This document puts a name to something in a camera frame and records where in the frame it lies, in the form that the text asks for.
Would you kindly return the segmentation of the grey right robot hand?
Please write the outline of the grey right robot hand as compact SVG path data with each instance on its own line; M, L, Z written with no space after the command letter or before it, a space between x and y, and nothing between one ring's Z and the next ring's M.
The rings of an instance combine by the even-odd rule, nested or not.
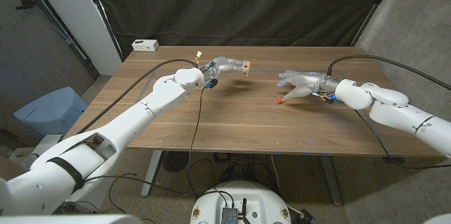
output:
M340 83L340 80L333 79L319 72L286 70L284 73L280 73L279 77L281 81L277 84L278 87L286 85L294 87L283 97L285 100L307 97L310 94L326 95L328 97L335 94Z

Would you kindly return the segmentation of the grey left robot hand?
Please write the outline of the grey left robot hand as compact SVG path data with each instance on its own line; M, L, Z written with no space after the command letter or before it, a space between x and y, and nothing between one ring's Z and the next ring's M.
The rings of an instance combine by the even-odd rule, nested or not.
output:
M217 57L201 69L204 75L204 81L208 82L212 79L218 79L224 73L242 73L246 74L247 69L244 68L243 62L234 58Z

